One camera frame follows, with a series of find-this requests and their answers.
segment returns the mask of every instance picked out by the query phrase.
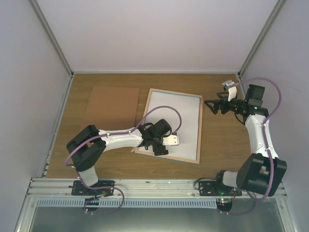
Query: white plastic part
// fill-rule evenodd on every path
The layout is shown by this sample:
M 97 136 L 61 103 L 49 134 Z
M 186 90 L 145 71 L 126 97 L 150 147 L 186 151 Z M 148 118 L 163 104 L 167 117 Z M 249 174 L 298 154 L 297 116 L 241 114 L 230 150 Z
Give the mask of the white plastic part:
M 263 121 L 265 120 L 265 116 L 262 115 L 250 115 L 246 122 L 246 128 L 249 133 L 249 139 L 250 139 L 250 147 L 251 147 L 251 153 L 260 153 L 264 157 L 268 158 L 268 153 L 266 150 L 266 145 L 264 142 L 263 134 L 262 134 L 262 125 Z M 278 158 L 278 155 L 273 147 L 271 137 L 269 134 L 269 127 L 268 127 L 269 121 L 265 124 L 265 132 L 266 137 L 269 145 L 269 150 L 271 152 L 272 158 Z
M 169 146 L 175 146 L 179 145 L 179 137 L 177 135 L 170 135 L 169 137 L 163 138 L 163 143 L 164 146 L 169 145 Z
M 237 188 L 237 184 L 236 184 L 237 173 L 238 172 L 229 172 L 229 171 L 224 172 L 223 181 L 222 181 L 223 184 L 230 186 L 230 187 Z
M 105 131 L 105 130 L 99 130 L 99 134 L 106 134 L 109 133 L 110 135 L 108 137 L 102 137 L 102 140 L 106 142 L 106 148 L 105 151 L 109 151 L 116 148 L 121 147 L 137 147 L 141 144 L 143 141 L 141 137 L 141 133 L 139 130 L 135 130 L 132 132 L 133 128 L 127 129 L 127 130 L 115 130 L 115 131 Z M 111 135 L 113 133 L 118 132 L 127 132 L 128 134 L 125 135 Z
M 98 176 L 95 170 L 95 166 L 92 166 L 86 171 L 78 172 L 78 173 L 81 176 L 81 179 L 84 181 L 84 183 L 87 186 L 92 186 L 98 182 Z
M 228 81 L 225 81 L 222 83 L 223 86 L 231 86 L 231 85 L 234 85 L 235 82 L 232 81 L 232 80 L 228 80 Z M 235 98 L 237 95 L 237 88 L 236 86 L 234 87 L 231 87 L 228 89 L 228 98 L 227 98 L 227 101 L 230 102 L 233 98 Z

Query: slotted vent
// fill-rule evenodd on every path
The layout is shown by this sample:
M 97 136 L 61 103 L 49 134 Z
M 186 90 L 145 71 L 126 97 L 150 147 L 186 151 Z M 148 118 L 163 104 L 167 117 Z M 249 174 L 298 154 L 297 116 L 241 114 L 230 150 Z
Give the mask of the slotted vent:
M 99 205 L 87 207 L 118 207 L 121 199 L 103 198 Z M 84 198 L 39 198 L 39 207 L 83 207 Z M 124 208 L 212 208 L 215 199 L 126 199 Z

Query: brown mat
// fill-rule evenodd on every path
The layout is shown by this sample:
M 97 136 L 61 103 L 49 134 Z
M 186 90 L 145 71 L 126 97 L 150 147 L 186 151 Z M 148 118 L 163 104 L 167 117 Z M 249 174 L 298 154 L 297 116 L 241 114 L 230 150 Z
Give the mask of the brown mat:
M 93 86 L 81 129 L 114 131 L 134 126 L 139 88 Z

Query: wooden table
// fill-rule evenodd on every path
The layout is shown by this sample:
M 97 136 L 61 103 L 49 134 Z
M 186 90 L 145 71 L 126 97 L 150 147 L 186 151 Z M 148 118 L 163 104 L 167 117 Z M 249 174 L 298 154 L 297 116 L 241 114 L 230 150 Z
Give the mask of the wooden table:
M 142 118 L 150 88 L 203 95 L 216 99 L 222 83 L 236 80 L 231 74 L 77 74 L 64 111 L 47 178 L 76 178 L 73 168 L 64 166 L 66 144 L 80 131 L 93 86 L 140 88 L 136 124 Z M 125 147 L 105 152 L 96 163 L 99 178 L 214 178 L 220 170 L 238 171 L 250 155 L 247 129 L 232 112 L 214 115 L 204 105 L 200 164 L 156 159 L 131 153 Z

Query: wood-framed board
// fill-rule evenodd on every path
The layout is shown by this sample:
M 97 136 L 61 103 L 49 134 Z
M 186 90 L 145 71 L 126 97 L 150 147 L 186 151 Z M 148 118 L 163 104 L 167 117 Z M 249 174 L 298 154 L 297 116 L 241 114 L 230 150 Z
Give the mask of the wood-framed board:
M 144 147 L 137 147 L 135 153 L 199 164 L 203 102 L 203 96 L 200 95 L 151 88 L 148 94 L 144 115 L 161 105 L 175 108 L 180 113 L 183 121 L 181 128 L 177 131 L 180 144 L 178 146 L 167 146 L 166 149 L 169 151 L 168 155 L 155 156 L 151 146 L 148 150 Z M 171 125 L 173 131 L 179 125 L 177 114 L 167 108 L 157 109 L 150 113 L 146 117 L 145 123 L 156 123 L 162 118 Z

